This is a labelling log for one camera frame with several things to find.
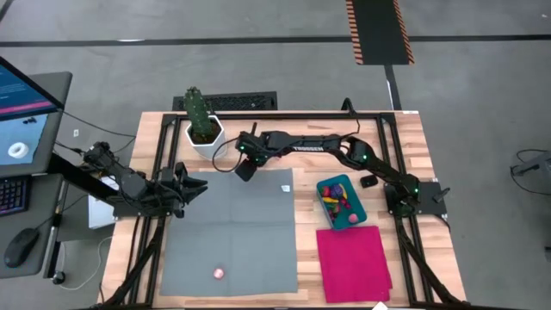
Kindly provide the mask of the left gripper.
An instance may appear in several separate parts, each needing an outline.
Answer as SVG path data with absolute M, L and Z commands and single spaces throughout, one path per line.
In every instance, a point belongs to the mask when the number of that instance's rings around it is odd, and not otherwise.
M 199 188 L 207 185 L 207 181 L 190 177 L 186 171 L 183 162 L 178 162 L 175 169 L 164 167 L 160 171 L 159 182 L 163 189 L 172 194 L 175 199 L 172 202 L 172 213 L 177 218 L 184 217 L 184 203 L 193 201 L 198 195 L 203 193 L 203 189 L 184 189 L 183 196 L 180 189 L 180 181 L 183 178 L 183 187 Z

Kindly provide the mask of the teal plastic tupperware container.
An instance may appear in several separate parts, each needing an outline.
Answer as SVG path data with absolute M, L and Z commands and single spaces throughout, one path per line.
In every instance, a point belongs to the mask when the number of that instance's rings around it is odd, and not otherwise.
M 330 188 L 331 185 L 336 183 L 341 183 L 345 187 L 348 195 L 347 200 L 351 205 L 351 209 L 346 209 L 341 205 L 340 200 L 343 197 L 338 199 L 339 203 L 323 202 L 322 200 L 323 196 L 321 195 L 321 188 L 324 186 L 328 186 Z M 318 195 L 321 207 L 325 213 L 326 218 L 329 221 L 331 229 L 334 229 L 334 230 L 347 229 L 349 227 L 356 226 L 367 219 L 366 211 L 348 176 L 342 174 L 342 175 L 338 175 L 336 177 L 332 177 L 332 178 L 323 180 L 321 182 L 318 182 L 316 185 L 316 189 L 317 189 L 317 195 Z M 334 210 L 335 212 L 338 212 L 338 216 L 335 220 L 331 220 L 329 217 L 328 211 L 330 209 Z M 349 223 L 348 217 L 350 214 L 356 214 L 358 216 L 359 221 L 356 224 Z

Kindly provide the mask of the black aluminium table frame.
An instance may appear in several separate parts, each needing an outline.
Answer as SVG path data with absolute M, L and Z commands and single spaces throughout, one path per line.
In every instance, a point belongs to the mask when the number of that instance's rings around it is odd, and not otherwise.
M 259 132 L 280 130 L 298 135 L 349 133 L 357 131 L 375 153 L 423 181 L 432 181 L 436 175 L 432 167 L 429 147 L 419 114 L 415 111 L 362 111 L 350 118 L 343 111 L 321 111 L 308 114 L 303 111 L 223 112 L 220 120 L 227 137 L 255 129 Z M 289 168 L 294 173 L 295 232 L 298 254 L 298 289 L 294 293 L 255 294 L 234 297 L 163 296 L 160 293 L 161 276 L 144 271 L 137 290 L 138 302 L 149 302 L 152 307 L 180 310 L 222 308 L 268 308 L 270 310 L 298 310 L 323 308 L 325 297 L 317 251 L 316 231 L 327 222 L 314 195 L 315 184 L 328 177 L 345 173 L 345 168 L 334 158 L 318 154 L 296 153 L 270 163 L 274 169 Z M 395 222 L 387 211 L 381 186 L 359 189 L 362 205 L 366 208 L 371 226 L 380 230 L 382 245 L 392 279 L 390 307 L 407 307 L 411 298 L 424 299 L 423 280 L 418 267 L 404 267 L 396 235 Z M 418 238 L 427 264 L 447 290 L 459 299 L 465 298 L 459 267 L 449 229 L 433 215 L 419 214 L 406 220 L 410 237 Z M 102 278 L 100 300 L 107 300 L 122 284 L 129 263 L 138 254 L 141 237 L 151 237 L 155 221 L 126 218 L 114 229 L 106 267 Z

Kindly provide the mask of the grey side desk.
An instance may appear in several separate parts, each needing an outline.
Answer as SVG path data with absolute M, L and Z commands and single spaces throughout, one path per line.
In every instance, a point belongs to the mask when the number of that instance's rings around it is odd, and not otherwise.
M 28 210 L 0 217 L 0 279 L 32 276 L 42 269 L 62 182 L 63 177 L 58 174 L 32 177 Z M 46 219 L 38 229 L 40 235 L 27 259 L 18 267 L 7 267 L 3 254 L 9 242 L 23 229 L 35 228 Z

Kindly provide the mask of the black backlit keyboard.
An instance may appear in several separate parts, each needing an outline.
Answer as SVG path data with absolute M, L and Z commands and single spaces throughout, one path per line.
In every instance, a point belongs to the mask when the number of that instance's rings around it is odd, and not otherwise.
M 0 179 L 0 217 L 28 210 L 31 176 Z

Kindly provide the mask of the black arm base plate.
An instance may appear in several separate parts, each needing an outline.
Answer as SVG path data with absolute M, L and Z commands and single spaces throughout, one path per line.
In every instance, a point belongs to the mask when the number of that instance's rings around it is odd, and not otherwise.
M 418 188 L 419 201 L 406 202 L 405 198 L 399 198 L 399 194 L 393 185 L 388 183 L 384 185 L 388 212 L 401 218 L 418 214 L 446 214 L 447 208 L 444 196 L 449 191 L 450 188 L 442 189 L 440 183 L 421 182 Z
M 173 210 L 171 208 L 165 207 L 153 207 L 146 206 L 145 204 L 140 204 L 135 201 L 118 201 L 115 202 L 113 215 L 115 217 L 128 217 L 128 216 L 145 216 L 145 217 L 162 217 L 173 215 Z

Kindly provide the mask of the black orange-striped floor mat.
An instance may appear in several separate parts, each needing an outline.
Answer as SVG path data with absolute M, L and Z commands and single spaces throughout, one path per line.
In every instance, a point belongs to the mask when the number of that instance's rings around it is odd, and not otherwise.
M 398 0 L 345 0 L 358 65 L 415 62 Z

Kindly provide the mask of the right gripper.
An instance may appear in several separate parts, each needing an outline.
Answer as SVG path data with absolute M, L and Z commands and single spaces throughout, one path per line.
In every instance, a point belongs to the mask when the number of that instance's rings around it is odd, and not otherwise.
M 259 167 L 264 166 L 272 157 L 273 152 L 266 148 L 266 141 L 256 136 L 257 123 L 254 122 L 250 132 L 242 131 L 236 141 L 235 148 L 244 155 L 235 173 L 245 182 L 249 182 Z

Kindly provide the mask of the white hexagonal plant pot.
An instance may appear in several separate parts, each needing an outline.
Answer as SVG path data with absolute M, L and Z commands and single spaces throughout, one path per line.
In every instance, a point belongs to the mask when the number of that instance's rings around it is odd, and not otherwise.
M 185 134 L 195 151 L 201 157 L 211 160 L 212 158 L 220 158 L 226 155 L 226 132 L 217 116 L 210 115 L 208 118 L 213 124 L 216 125 L 216 129 L 214 130 L 214 138 L 211 142 L 196 143 L 192 137 L 193 130 L 191 124 L 188 124 Z

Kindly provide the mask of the computer monitor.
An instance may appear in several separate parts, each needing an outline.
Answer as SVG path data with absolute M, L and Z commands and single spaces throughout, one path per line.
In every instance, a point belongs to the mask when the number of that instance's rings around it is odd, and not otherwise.
M 27 76 L 0 56 L 0 178 L 58 171 L 53 148 L 72 78 Z

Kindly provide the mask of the magenta cloth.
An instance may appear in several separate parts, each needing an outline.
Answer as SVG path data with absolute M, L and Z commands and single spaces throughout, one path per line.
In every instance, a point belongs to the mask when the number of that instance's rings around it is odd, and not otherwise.
M 389 301 L 392 279 L 380 230 L 358 226 L 316 232 L 325 301 Z

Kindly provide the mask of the black computer mouse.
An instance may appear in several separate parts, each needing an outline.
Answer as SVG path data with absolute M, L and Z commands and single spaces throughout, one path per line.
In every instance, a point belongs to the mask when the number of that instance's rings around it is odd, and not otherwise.
M 37 228 L 21 230 L 8 244 L 3 254 L 3 262 L 8 268 L 22 265 L 36 244 L 40 232 Z

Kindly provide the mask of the green cactus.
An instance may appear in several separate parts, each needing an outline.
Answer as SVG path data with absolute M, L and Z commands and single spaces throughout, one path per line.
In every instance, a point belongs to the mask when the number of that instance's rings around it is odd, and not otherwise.
M 195 86 L 188 88 L 183 97 L 183 105 L 190 120 L 191 134 L 199 141 L 210 139 L 214 130 L 201 91 Z

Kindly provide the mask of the grey cloth mat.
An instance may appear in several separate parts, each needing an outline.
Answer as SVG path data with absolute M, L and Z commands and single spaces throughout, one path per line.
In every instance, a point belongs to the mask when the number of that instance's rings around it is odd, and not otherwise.
M 162 296 L 227 297 L 298 290 L 293 172 L 196 172 L 207 191 L 166 234 Z M 289 185 L 290 192 L 281 186 Z M 221 268 L 225 275 L 214 278 Z

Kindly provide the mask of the black grille panel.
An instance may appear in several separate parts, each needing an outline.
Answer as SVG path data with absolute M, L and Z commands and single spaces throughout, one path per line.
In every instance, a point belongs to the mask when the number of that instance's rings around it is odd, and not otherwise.
M 275 91 L 204 95 L 203 98 L 215 112 L 278 110 Z

